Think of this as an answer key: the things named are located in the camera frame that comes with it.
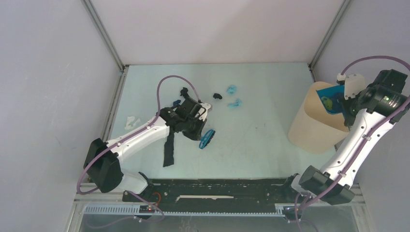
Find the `dark blue scrap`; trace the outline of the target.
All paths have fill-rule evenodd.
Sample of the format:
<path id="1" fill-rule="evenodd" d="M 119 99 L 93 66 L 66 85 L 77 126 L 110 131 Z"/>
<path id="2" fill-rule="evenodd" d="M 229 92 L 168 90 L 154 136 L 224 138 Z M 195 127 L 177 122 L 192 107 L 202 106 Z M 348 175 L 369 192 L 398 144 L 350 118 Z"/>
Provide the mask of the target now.
<path id="1" fill-rule="evenodd" d="M 173 102 L 173 106 L 177 106 L 178 104 L 180 104 L 181 100 L 176 100 Z"/>

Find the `blue dustpan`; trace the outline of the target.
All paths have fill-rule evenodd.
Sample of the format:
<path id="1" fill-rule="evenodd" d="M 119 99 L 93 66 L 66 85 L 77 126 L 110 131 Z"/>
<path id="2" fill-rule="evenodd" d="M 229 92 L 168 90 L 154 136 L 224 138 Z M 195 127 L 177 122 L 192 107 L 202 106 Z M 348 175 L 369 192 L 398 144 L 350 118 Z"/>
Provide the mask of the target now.
<path id="1" fill-rule="evenodd" d="M 333 102 L 333 110 L 332 111 L 327 111 L 328 114 L 331 115 L 336 115 L 336 114 L 341 114 L 342 113 L 342 104 L 341 100 L 344 99 L 344 85 L 338 85 L 338 86 L 332 86 L 332 87 L 327 87 L 324 89 L 320 89 L 316 91 L 320 101 L 321 97 L 326 96 L 330 98 Z"/>

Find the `blue hand brush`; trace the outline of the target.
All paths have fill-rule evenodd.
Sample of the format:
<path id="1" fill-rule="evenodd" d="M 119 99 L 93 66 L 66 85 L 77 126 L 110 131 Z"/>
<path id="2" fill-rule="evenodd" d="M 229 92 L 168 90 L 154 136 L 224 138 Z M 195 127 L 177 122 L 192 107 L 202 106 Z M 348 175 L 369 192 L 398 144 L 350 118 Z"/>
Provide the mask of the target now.
<path id="1" fill-rule="evenodd" d="M 200 149 L 204 149 L 212 140 L 212 138 L 214 137 L 216 131 L 211 129 L 208 130 L 204 136 L 201 138 L 200 143 L 199 143 L 199 148 Z"/>

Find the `green paper scrap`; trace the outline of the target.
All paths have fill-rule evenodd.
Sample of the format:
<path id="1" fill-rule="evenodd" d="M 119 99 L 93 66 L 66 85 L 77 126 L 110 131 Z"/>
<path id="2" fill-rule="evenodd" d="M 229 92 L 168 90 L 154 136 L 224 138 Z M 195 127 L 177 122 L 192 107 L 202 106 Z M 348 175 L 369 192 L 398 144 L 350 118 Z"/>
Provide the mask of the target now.
<path id="1" fill-rule="evenodd" d="M 327 111 L 330 112 L 330 111 L 333 110 L 333 102 L 330 98 L 328 98 L 326 96 L 323 96 L 323 97 L 321 97 L 321 101 L 322 101 L 322 103 L 323 103 L 323 105 L 324 105 L 324 107 Z"/>

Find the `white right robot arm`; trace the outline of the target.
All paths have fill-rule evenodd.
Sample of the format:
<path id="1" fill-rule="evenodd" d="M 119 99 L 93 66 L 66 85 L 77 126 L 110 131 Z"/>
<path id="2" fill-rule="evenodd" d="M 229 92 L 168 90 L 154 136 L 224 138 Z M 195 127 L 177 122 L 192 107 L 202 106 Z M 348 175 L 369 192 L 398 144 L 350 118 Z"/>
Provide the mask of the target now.
<path id="1" fill-rule="evenodd" d="M 402 95 L 407 75 L 382 70 L 369 85 L 359 74 L 338 74 L 344 94 L 332 98 L 341 104 L 345 126 L 350 132 L 335 155 L 320 169 L 308 166 L 281 189 L 282 198 L 294 202 L 311 193 L 330 205 L 349 203 L 354 178 L 376 143 L 407 113 L 410 99 Z"/>

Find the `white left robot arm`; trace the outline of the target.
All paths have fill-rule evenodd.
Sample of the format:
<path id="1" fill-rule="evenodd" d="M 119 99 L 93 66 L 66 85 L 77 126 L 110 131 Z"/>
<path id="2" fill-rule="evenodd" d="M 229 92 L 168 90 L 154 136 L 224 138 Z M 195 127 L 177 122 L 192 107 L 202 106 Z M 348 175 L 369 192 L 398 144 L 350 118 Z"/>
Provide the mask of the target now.
<path id="1" fill-rule="evenodd" d="M 148 201 L 153 195 L 148 178 L 142 172 L 124 171 L 121 166 L 129 157 L 163 138 L 166 139 L 163 166 L 173 165 L 175 133 L 200 141 L 211 110 L 211 104 L 186 97 L 182 104 L 160 109 L 146 124 L 123 136 L 106 142 L 96 139 L 89 147 L 84 173 L 96 185 L 94 190 L 108 193 L 119 188 L 133 192 L 141 201 Z"/>

